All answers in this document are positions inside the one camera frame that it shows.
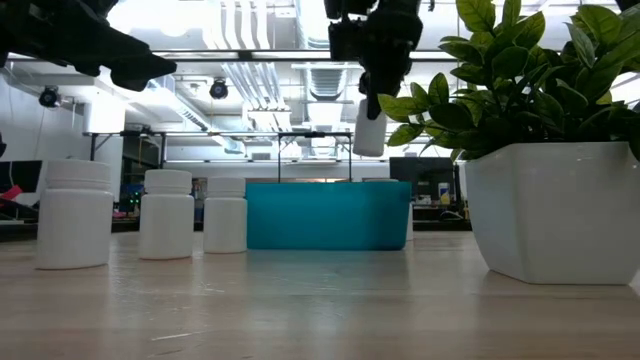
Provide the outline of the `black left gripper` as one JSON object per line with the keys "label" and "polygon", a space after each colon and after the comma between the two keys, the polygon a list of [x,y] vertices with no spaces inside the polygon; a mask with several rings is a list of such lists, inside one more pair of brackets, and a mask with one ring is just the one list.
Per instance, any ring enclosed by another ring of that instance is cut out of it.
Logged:
{"label": "black left gripper", "polygon": [[106,20],[113,1],[11,0],[1,3],[1,63],[11,53],[73,66],[97,76],[104,65],[112,82],[141,92],[152,79],[170,75],[174,61],[125,35]]}

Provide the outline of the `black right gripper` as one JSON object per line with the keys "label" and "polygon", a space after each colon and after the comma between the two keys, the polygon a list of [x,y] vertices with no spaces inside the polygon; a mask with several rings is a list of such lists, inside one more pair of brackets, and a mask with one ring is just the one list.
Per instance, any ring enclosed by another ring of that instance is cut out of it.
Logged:
{"label": "black right gripper", "polygon": [[[414,0],[324,0],[330,55],[334,61],[404,59],[416,49],[423,23],[421,2]],[[358,90],[366,96],[366,117],[381,113],[379,94],[396,96],[410,72],[410,58],[365,66]]]}

